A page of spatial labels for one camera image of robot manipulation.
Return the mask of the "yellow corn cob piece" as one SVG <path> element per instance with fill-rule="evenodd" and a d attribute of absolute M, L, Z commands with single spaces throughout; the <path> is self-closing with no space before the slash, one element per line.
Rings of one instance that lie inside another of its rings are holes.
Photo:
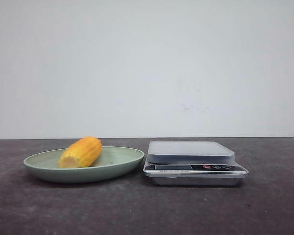
<path fill-rule="evenodd" d="M 102 144 L 98 138 L 87 136 L 71 144 L 60 156 L 58 168 L 89 167 L 100 155 Z"/>

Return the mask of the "silver digital kitchen scale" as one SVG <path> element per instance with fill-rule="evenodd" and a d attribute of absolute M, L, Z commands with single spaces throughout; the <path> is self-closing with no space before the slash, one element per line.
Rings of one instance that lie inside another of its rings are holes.
<path fill-rule="evenodd" d="M 152 141 L 143 172 L 156 185 L 236 186 L 249 171 L 215 141 Z"/>

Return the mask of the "green shallow plate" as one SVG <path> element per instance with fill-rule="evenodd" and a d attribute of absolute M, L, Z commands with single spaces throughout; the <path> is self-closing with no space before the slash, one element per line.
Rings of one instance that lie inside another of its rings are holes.
<path fill-rule="evenodd" d="M 34 177 L 56 183 L 89 183 L 116 178 L 140 165 L 144 152 L 134 148 L 104 146 L 95 162 L 84 168 L 58 168 L 64 149 L 50 150 L 29 156 L 24 165 Z"/>

